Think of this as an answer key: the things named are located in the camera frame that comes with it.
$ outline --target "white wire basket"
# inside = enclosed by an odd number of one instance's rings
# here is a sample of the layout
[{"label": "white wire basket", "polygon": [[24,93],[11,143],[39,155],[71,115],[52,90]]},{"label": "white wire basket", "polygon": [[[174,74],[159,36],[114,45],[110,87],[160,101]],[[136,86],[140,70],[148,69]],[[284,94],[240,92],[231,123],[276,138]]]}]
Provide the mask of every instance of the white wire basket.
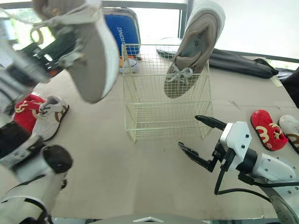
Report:
[{"label": "white wire basket", "polygon": [[[122,46],[125,130],[134,142],[155,138],[204,138],[211,130],[194,118],[195,115],[213,116],[208,63],[200,74],[192,76],[196,77],[195,83],[180,97],[172,98],[173,89],[165,87],[165,80],[169,80],[167,71],[178,47]],[[138,62],[134,69],[128,66],[132,56]]]}]

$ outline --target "beige shoe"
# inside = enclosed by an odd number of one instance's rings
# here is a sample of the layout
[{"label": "beige shoe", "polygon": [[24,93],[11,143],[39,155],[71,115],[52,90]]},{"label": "beige shoe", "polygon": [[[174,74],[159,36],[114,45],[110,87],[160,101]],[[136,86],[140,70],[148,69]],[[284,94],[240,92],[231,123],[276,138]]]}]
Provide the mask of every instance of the beige shoe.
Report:
[{"label": "beige shoe", "polygon": [[196,83],[224,27],[225,13],[217,3],[205,1],[194,8],[164,82],[169,98],[182,96]]},{"label": "beige shoe", "polygon": [[58,25],[51,28],[54,35],[67,26],[74,29],[82,57],[67,70],[85,101],[96,103],[103,99],[119,75],[119,52],[106,25],[101,1],[35,0],[35,10],[44,20],[61,17]]}]

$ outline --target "white sneaker with brown trim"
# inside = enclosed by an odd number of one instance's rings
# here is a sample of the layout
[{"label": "white sneaker with brown trim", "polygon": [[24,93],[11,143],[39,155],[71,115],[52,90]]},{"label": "white sneaker with brown trim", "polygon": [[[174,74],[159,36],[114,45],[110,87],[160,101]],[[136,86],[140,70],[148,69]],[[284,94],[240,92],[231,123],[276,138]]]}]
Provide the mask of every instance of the white sneaker with brown trim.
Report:
[{"label": "white sneaker with brown trim", "polygon": [[68,112],[70,106],[58,96],[50,96],[41,104],[36,124],[32,133],[41,136],[44,141],[53,138],[60,127],[61,121]]}]

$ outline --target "table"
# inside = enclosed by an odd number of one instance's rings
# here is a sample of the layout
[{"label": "table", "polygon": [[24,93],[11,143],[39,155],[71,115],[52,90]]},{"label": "table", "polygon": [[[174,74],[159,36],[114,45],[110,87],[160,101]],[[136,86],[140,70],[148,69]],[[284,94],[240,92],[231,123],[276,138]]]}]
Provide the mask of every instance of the table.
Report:
[{"label": "table", "polygon": [[[257,109],[267,110],[275,122],[286,114],[299,118],[299,110],[285,89],[271,80],[216,69],[210,74],[214,116],[220,120],[249,122]],[[68,186],[57,198],[53,216],[108,218],[146,212],[202,220],[276,217],[272,205],[259,197],[246,193],[215,196],[219,166],[209,173],[177,147],[178,139],[134,144],[124,131],[121,75],[110,94],[95,105],[83,102],[66,72],[38,85],[36,92],[45,97],[59,95],[71,107],[58,135],[49,142],[67,148],[74,159]],[[278,152],[268,152],[251,125],[249,128],[252,149],[298,165],[299,155],[289,144]],[[208,159],[220,134],[213,130],[203,140],[179,140]],[[221,189],[248,188],[262,193],[258,187],[237,180],[237,174],[226,174]],[[4,194],[16,181],[3,168],[0,176],[0,194]]]}]

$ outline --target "red slipper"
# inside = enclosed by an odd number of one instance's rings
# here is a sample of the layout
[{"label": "red slipper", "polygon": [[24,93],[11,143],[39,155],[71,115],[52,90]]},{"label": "red slipper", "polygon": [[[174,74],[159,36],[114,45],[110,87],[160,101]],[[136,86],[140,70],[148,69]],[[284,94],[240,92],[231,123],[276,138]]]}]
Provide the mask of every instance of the red slipper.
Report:
[{"label": "red slipper", "polygon": [[15,122],[32,133],[36,124],[36,115],[39,113],[39,106],[44,102],[43,98],[30,94],[15,106]]},{"label": "red slipper", "polygon": [[254,127],[262,145],[270,151],[282,149],[288,139],[282,133],[280,127],[265,110],[257,110],[251,115],[251,124]]}]

